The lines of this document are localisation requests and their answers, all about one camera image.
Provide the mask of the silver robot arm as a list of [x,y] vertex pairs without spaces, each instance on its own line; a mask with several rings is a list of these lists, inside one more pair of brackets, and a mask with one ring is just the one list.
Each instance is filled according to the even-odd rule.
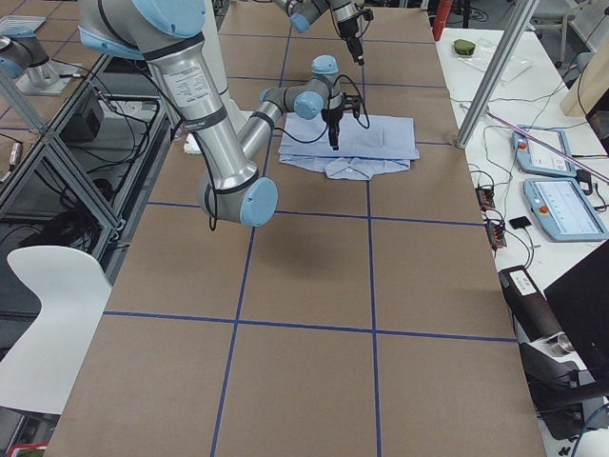
[[206,162],[199,204],[211,223],[249,227],[268,222],[277,207],[275,183],[253,158],[289,112],[322,117],[333,149],[345,111],[361,112],[361,94],[340,88],[343,74],[330,55],[316,57],[299,86],[265,90],[243,116],[229,97],[217,24],[209,1],[81,1],[82,43],[97,52],[143,61],[172,110],[171,121],[193,138]]
[[372,9],[366,8],[363,1],[350,0],[312,0],[312,1],[273,1],[288,16],[291,25],[300,33],[307,31],[327,11],[331,12],[333,24],[339,37],[346,43],[353,61],[364,65],[360,19],[366,23],[374,20]]

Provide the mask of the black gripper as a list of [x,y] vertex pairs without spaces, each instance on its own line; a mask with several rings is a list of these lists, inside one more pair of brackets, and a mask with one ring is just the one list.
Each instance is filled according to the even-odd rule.
[[336,8],[336,23],[340,37],[346,42],[347,48],[355,63],[364,65],[363,46],[359,35],[359,18],[367,22],[374,19],[371,9],[364,7],[339,7]]
[[355,119],[361,115],[361,95],[351,95],[341,92],[330,99],[328,107],[322,109],[322,119],[327,123],[328,142],[333,150],[339,149],[340,121],[346,111],[350,111]]

